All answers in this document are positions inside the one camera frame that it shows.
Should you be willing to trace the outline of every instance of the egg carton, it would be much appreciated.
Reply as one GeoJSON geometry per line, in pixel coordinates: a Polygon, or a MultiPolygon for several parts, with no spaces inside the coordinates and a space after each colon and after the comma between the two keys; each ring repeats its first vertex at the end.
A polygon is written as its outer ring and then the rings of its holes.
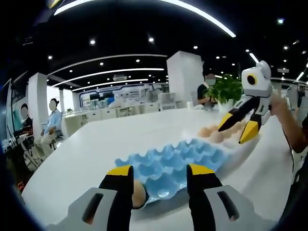
{"type": "Polygon", "coordinates": [[[228,159],[229,154],[210,143],[192,139],[151,149],[144,156],[132,154],[126,161],[115,160],[117,167],[132,165],[134,179],[140,181],[149,194],[147,204],[167,200],[187,187],[186,166],[190,163],[206,166],[213,171],[228,159]]]}

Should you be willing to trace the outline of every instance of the light blue shirt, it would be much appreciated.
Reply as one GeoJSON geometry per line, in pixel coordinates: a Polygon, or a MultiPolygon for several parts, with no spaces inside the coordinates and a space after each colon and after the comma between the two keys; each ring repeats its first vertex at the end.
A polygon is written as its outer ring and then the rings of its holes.
{"type": "Polygon", "coordinates": [[[44,135],[46,135],[52,127],[56,127],[56,130],[61,130],[61,117],[62,113],[59,112],[58,109],[51,113],[44,129],[44,135]]]}

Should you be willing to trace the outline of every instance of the potted plant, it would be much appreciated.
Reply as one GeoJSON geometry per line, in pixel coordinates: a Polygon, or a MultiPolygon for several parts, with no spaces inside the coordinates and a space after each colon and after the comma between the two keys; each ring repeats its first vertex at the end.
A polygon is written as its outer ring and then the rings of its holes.
{"type": "Polygon", "coordinates": [[[241,98],[242,93],[241,82],[230,74],[224,74],[222,78],[216,78],[215,84],[209,88],[205,95],[217,101],[219,112],[226,113],[241,98]]]}

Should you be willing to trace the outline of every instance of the white pillar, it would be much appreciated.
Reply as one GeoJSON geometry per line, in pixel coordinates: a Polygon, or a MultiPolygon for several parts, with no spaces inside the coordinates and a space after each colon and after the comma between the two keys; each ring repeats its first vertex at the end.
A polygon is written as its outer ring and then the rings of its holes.
{"type": "Polygon", "coordinates": [[[29,79],[28,108],[33,120],[33,134],[36,138],[42,132],[41,124],[48,120],[47,75],[36,73],[29,79]]]}
{"type": "Polygon", "coordinates": [[[64,108],[64,97],[63,97],[63,89],[59,90],[60,92],[60,108],[61,108],[61,112],[65,112],[65,108],[64,108]]]}
{"type": "Polygon", "coordinates": [[[198,87],[203,83],[202,60],[199,55],[178,51],[167,60],[169,91],[185,102],[196,99],[198,87]]]}
{"type": "Polygon", "coordinates": [[[79,100],[79,93],[73,92],[73,105],[74,105],[74,112],[77,112],[80,110],[80,100],[79,100]]]}

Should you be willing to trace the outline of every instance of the blue egg tray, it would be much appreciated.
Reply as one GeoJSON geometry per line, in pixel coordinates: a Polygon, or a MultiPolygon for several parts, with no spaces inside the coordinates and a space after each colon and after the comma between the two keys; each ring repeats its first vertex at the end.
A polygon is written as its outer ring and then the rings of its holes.
{"type": "Polygon", "coordinates": [[[149,194],[146,204],[167,200],[179,190],[187,187],[186,166],[193,163],[206,166],[213,171],[227,160],[228,153],[210,143],[192,139],[181,141],[176,147],[164,146],[162,151],[151,149],[144,156],[132,154],[127,161],[115,160],[117,167],[132,165],[134,178],[139,180],[149,194]]]}

